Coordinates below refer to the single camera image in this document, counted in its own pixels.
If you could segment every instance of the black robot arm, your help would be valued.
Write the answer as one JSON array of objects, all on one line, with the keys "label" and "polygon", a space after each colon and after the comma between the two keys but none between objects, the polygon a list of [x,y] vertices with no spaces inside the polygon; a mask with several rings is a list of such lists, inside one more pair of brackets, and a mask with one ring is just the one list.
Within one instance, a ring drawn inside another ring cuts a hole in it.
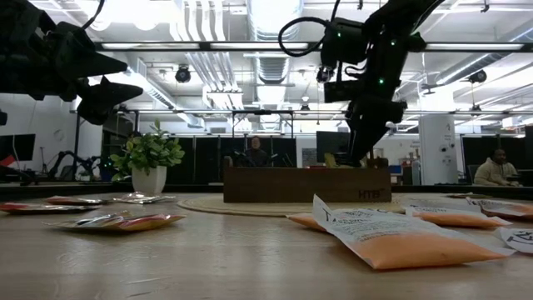
[{"label": "black robot arm", "polygon": [[395,90],[408,52],[419,52],[426,43],[413,33],[444,0],[390,0],[364,23],[334,17],[330,22],[302,17],[281,29],[278,42],[288,55],[300,57],[310,51],[293,53],[282,46],[283,33],[298,22],[315,22],[326,27],[321,49],[321,69],[342,72],[342,63],[366,62],[356,80],[324,84],[326,103],[351,101],[346,121],[351,129],[351,163],[359,165],[372,147],[387,132],[387,122],[399,123],[406,109],[404,102],[393,102]]},{"label": "black robot arm", "polygon": [[[100,0],[97,14],[103,4]],[[78,114],[92,124],[104,124],[115,105],[141,95],[142,88],[104,76],[100,84],[89,85],[88,77],[127,70],[126,63],[96,52],[84,30],[92,21],[94,17],[83,27],[56,25],[28,0],[1,0],[0,93],[22,93],[35,100],[53,95],[65,102],[79,96]]]},{"label": "black robot arm", "polygon": [[88,159],[83,159],[72,151],[61,151],[57,155],[56,163],[54,163],[53,167],[50,169],[50,171],[48,171],[48,178],[56,177],[57,170],[59,169],[59,165],[61,164],[61,161],[66,156],[72,156],[72,158],[74,159],[74,162],[80,163],[80,165],[91,175],[92,175],[92,165],[94,164],[94,162],[96,162],[100,158],[100,157],[90,157]]}]

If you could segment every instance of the white flower pot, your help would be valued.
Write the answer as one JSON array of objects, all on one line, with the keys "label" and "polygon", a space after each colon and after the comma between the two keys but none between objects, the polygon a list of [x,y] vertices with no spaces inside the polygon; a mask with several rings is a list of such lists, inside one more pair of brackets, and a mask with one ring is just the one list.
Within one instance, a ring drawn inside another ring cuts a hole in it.
[{"label": "white flower pot", "polygon": [[167,181],[167,167],[155,167],[150,169],[150,175],[143,170],[132,170],[132,182],[135,192],[154,195],[161,193]]}]

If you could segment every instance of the computer monitor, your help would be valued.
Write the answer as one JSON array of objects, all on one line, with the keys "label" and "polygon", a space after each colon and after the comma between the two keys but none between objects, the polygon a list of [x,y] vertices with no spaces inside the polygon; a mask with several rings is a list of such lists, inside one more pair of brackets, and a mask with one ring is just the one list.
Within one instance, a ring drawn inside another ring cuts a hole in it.
[{"label": "computer monitor", "polygon": [[33,149],[35,148],[35,134],[18,134],[11,136],[0,136],[0,160],[13,155],[19,161],[33,160]]}]

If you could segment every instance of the black bracket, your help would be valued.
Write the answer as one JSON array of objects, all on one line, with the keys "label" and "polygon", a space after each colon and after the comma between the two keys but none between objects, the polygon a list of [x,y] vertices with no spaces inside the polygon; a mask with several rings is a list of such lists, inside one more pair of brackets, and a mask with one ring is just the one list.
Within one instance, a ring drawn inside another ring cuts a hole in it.
[{"label": "black bracket", "polygon": [[481,13],[486,13],[491,9],[491,5],[488,3],[489,0],[485,0],[485,6],[481,9]]}]

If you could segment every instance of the green leaves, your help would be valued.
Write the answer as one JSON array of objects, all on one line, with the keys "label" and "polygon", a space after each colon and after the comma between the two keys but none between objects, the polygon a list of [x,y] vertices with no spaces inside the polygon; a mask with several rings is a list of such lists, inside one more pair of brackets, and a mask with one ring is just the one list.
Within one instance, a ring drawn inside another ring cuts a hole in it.
[{"label": "green leaves", "polygon": [[150,169],[157,166],[172,167],[182,163],[185,152],[179,144],[179,139],[166,138],[165,134],[168,132],[161,130],[158,119],[150,128],[155,133],[147,133],[126,142],[126,153],[123,157],[111,155],[113,165],[118,170],[113,181],[124,179],[134,168],[149,175]]},{"label": "green leaves", "polygon": [[128,152],[131,152],[133,150],[133,142],[131,142],[131,141],[127,141],[126,142],[126,150]]}]

